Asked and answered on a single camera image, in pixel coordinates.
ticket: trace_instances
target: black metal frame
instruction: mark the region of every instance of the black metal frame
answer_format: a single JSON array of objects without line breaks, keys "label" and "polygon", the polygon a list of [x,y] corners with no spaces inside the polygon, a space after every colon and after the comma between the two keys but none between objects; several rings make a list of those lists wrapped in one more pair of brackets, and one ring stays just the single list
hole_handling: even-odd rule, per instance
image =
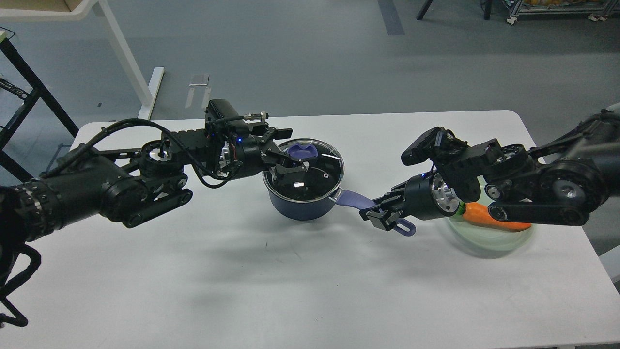
[{"label": "black metal frame", "polygon": [[[17,111],[15,111],[13,117],[0,130],[0,166],[4,167],[20,181],[26,182],[30,178],[33,178],[33,176],[17,162],[15,162],[15,160],[13,160],[7,153],[5,153],[4,147],[10,141],[11,137],[17,131],[17,128],[22,124],[37,101],[42,99],[73,137],[78,134],[79,129],[60,106],[54,96],[52,96],[51,92],[45,87],[43,82],[38,78],[35,72],[32,71],[24,59],[19,55],[19,52],[17,52],[17,49],[13,46],[13,44],[11,44],[9,39],[4,39],[0,42],[0,50],[2,50],[2,53],[6,56],[6,58],[9,59],[17,71],[19,71],[19,73],[32,87],[32,92],[28,93],[26,97],[18,95],[18,97],[24,100],[24,103],[17,109]],[[10,89],[7,89],[4,84],[0,84],[0,88],[4,88],[13,94],[16,94]]]},{"label": "black metal frame", "polygon": [[[428,11],[430,4],[432,3],[433,3],[433,0],[426,0],[424,2],[424,6],[422,6],[422,8],[420,9],[420,12],[418,12],[418,16],[415,19],[422,20],[424,18],[424,15]],[[484,4],[484,19],[485,20],[489,20],[491,18],[491,5],[492,4],[493,4],[493,0],[487,0],[487,2]]]}]

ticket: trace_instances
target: screw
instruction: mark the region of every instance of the screw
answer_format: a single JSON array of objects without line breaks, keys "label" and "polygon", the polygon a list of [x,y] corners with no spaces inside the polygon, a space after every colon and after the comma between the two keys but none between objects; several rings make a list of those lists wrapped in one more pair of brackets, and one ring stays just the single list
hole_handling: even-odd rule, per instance
[{"label": "screw", "polygon": [[497,220],[506,220],[506,212],[501,208],[491,206],[489,214]]},{"label": "screw", "polygon": [[502,196],[502,192],[500,192],[499,188],[494,186],[494,185],[490,185],[487,186],[487,195],[491,198],[491,199],[499,199]]},{"label": "screw", "polygon": [[190,193],[187,193],[181,197],[179,202],[181,203],[181,205],[183,205],[183,204],[188,203],[191,198],[192,198],[192,195]]},{"label": "screw", "polygon": [[129,224],[129,227],[135,227],[136,225],[142,223],[142,216],[139,214],[133,215],[131,216],[131,218],[129,218],[129,222],[127,222]]}]

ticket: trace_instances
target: pot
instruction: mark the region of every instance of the pot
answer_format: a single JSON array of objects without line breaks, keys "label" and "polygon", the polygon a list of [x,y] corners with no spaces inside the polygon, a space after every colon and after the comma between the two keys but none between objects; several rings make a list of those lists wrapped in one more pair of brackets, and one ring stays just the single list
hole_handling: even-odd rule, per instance
[{"label": "pot", "polygon": [[[298,138],[281,145],[283,152],[300,160],[316,157],[302,183],[274,186],[268,171],[263,173],[263,180],[269,191],[269,198],[275,209],[284,216],[294,220],[312,220],[322,217],[334,205],[354,207],[358,210],[375,205],[367,197],[340,187],[345,167],[340,153],[331,145],[316,139]],[[402,235],[411,236],[415,226],[405,219],[399,219],[394,230]]]}]

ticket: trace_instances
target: black cable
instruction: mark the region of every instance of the black cable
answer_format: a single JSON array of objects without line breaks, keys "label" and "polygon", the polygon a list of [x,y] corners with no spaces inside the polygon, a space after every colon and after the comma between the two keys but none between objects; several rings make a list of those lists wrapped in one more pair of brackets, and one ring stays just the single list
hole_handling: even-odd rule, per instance
[{"label": "black cable", "polygon": [[15,36],[15,32],[13,30],[11,30],[11,29],[8,29],[8,28],[5,28],[5,27],[0,27],[0,29],[4,29],[7,32],[13,33],[13,35],[11,35],[10,37],[6,38],[7,40],[10,40],[10,39],[12,39]]},{"label": "black cable", "polygon": [[[79,147],[78,150],[74,153],[72,153],[71,155],[68,155],[64,161],[58,165],[56,168],[53,168],[52,170],[50,170],[47,173],[44,173],[41,175],[41,178],[45,179],[45,178],[50,178],[52,176],[55,176],[59,173],[61,173],[63,170],[65,170],[66,168],[68,168],[69,166],[71,166],[77,159],[79,159],[80,157],[82,157],[86,152],[88,152],[95,144],[99,143],[101,140],[103,140],[105,137],[108,137],[109,135],[113,134],[114,132],[118,132],[120,130],[123,129],[127,129],[129,127],[134,127],[134,126],[150,126],[150,127],[155,127],[156,129],[159,129],[164,135],[166,135],[166,137],[168,137],[168,139],[170,139],[172,142],[174,142],[177,146],[179,146],[179,148],[181,148],[186,155],[188,156],[188,158],[191,161],[191,165],[192,168],[194,169],[194,172],[196,172],[196,175],[198,176],[199,179],[201,179],[201,183],[209,188],[220,188],[221,186],[223,186],[224,184],[226,184],[226,182],[228,182],[229,180],[231,180],[234,175],[236,175],[236,173],[239,171],[239,168],[237,167],[237,171],[234,172],[234,174],[229,175],[227,177],[222,177],[222,176],[218,176],[217,174],[214,174],[213,172],[211,172],[210,170],[208,170],[206,167],[204,167],[200,161],[198,161],[193,155],[192,153],[189,151],[189,149],[183,144],[183,142],[181,142],[174,134],[172,134],[172,132],[170,130],[168,130],[167,128],[156,124],[153,121],[150,120],[144,120],[144,119],[126,119],[126,120],[121,120],[118,122],[115,122],[114,124],[110,125],[110,127],[105,128],[102,127],[101,132],[99,132],[98,134],[96,134],[94,137],[92,137],[86,144],[84,144],[83,146]],[[210,175],[212,178],[214,179],[218,179],[218,180],[222,180],[222,183],[219,184],[209,184],[207,183],[204,179],[202,179],[202,176],[200,175],[200,172],[198,171],[198,169],[202,170],[202,172]]]}]

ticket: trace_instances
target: black stand leg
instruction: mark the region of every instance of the black stand leg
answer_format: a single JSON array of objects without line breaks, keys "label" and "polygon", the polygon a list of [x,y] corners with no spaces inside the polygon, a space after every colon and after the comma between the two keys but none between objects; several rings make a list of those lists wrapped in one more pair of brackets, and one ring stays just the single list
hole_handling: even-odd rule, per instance
[{"label": "black stand leg", "polygon": [[426,0],[426,2],[424,3],[424,6],[422,6],[420,12],[418,12],[418,16],[415,19],[422,20],[424,18],[424,15],[428,11],[430,4],[432,3],[433,3],[433,0]]},{"label": "black stand leg", "polygon": [[484,4],[484,19],[489,20],[491,18],[491,6],[493,5],[493,0],[487,0],[487,3]]},{"label": "black stand leg", "polygon": [[8,40],[3,40],[0,42],[0,49],[6,56],[6,58],[11,61],[11,63],[17,68],[19,73],[24,77],[28,84],[32,86],[33,89],[39,90],[41,94],[41,99],[47,106],[51,109],[54,115],[63,123],[63,125],[69,130],[69,133],[73,137],[78,134],[78,127],[71,120],[69,115],[64,111],[64,109],[58,104],[58,101],[54,96],[51,95],[51,92],[45,87],[43,82],[39,80],[38,76],[35,74],[32,69],[28,66],[28,64],[24,61],[24,59],[19,55],[13,44],[11,44]]},{"label": "black stand leg", "polygon": [[0,166],[4,167],[10,174],[21,182],[32,179],[32,175],[23,167],[15,162],[7,153],[0,151]]}]

